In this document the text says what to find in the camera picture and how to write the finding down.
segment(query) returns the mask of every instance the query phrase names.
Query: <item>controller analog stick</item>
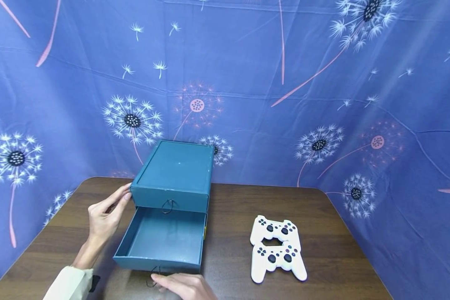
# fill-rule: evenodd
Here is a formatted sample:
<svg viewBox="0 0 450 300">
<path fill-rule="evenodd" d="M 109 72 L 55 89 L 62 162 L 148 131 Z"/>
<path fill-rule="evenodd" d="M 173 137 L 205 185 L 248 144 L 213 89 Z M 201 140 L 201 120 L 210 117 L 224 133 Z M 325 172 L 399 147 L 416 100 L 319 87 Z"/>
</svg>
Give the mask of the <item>controller analog stick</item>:
<svg viewBox="0 0 450 300">
<path fill-rule="evenodd" d="M 271 263 L 275 263 L 276 262 L 275 255 L 269 255 L 268 256 L 268 261 L 271 262 Z"/>
<path fill-rule="evenodd" d="M 292 257 L 291 257 L 290 255 L 288 255 L 288 254 L 284 256 L 284 259 L 285 259 L 285 261 L 288 262 L 288 263 L 291 263 L 291 262 L 292 262 Z"/>
</svg>

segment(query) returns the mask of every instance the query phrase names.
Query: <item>black string loop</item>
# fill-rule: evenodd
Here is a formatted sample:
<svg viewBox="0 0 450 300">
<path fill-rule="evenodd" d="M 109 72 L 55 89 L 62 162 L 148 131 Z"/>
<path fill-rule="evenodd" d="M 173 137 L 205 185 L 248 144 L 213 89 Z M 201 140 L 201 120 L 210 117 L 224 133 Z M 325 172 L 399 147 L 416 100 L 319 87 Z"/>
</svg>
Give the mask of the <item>black string loop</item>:
<svg viewBox="0 0 450 300">
<path fill-rule="evenodd" d="M 156 266 L 155 268 L 153 268 L 152 269 L 152 271 L 150 271 L 150 272 L 153 272 L 153 271 L 155 271 L 155 269 L 158 267 L 158 274 L 159 275 L 161 275 L 162 274 L 162 270 L 161 270 L 161 268 L 159 267 L 159 266 Z M 146 282 L 145 282 L 146 284 L 147 284 L 147 287 L 149 287 L 149 288 L 154 288 L 155 287 L 155 285 L 157 285 L 157 283 L 155 282 L 153 285 L 149 285 L 148 284 L 148 278 L 147 278 L 147 280 L 146 280 Z"/>
<path fill-rule="evenodd" d="M 172 207 L 168 211 L 165 211 L 164 207 L 165 207 L 165 204 L 167 204 L 167 203 L 171 203 Z M 164 214 L 164 215 L 170 214 L 170 212 L 173 210 L 174 203 L 175 203 L 175 201 L 172 199 L 168 199 L 167 201 L 165 201 L 164 204 L 162 205 L 162 214 Z"/>
</svg>

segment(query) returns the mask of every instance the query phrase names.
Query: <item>wrist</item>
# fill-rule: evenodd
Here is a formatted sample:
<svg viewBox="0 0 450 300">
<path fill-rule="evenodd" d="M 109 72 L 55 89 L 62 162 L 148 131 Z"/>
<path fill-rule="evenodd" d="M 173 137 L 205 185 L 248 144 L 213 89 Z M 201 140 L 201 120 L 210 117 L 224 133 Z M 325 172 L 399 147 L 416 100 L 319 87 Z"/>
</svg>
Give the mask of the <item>wrist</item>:
<svg viewBox="0 0 450 300">
<path fill-rule="evenodd" d="M 102 252 L 106 241 L 100 239 L 89 239 L 80 248 L 72 266 L 77 269 L 91 269 Z"/>
</svg>

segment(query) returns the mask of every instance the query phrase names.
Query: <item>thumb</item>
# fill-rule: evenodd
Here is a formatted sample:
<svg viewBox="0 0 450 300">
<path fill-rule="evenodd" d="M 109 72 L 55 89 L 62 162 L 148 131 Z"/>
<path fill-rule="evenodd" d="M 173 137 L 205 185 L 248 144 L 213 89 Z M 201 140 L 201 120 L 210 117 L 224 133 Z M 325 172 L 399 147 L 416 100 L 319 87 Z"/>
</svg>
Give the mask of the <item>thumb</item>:
<svg viewBox="0 0 450 300">
<path fill-rule="evenodd" d="M 123 214 L 123 211 L 125 210 L 125 207 L 127 206 L 128 202 L 130 201 L 132 197 L 132 194 L 130 192 L 126 193 L 117 203 L 117 207 L 112 211 L 112 215 L 118 215 L 120 218 Z"/>
</svg>

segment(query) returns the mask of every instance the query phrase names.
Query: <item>controller button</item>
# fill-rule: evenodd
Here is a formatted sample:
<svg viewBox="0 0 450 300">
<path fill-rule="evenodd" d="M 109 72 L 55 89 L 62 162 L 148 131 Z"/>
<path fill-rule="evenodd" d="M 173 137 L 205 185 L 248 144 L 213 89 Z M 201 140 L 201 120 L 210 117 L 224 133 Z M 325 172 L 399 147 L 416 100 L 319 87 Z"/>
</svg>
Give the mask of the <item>controller button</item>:
<svg viewBox="0 0 450 300">
<path fill-rule="evenodd" d="M 276 260 L 277 260 L 277 259 L 275 258 L 275 255 L 269 255 L 269 256 L 268 256 L 268 261 L 269 261 L 269 262 L 275 263 Z"/>
</svg>

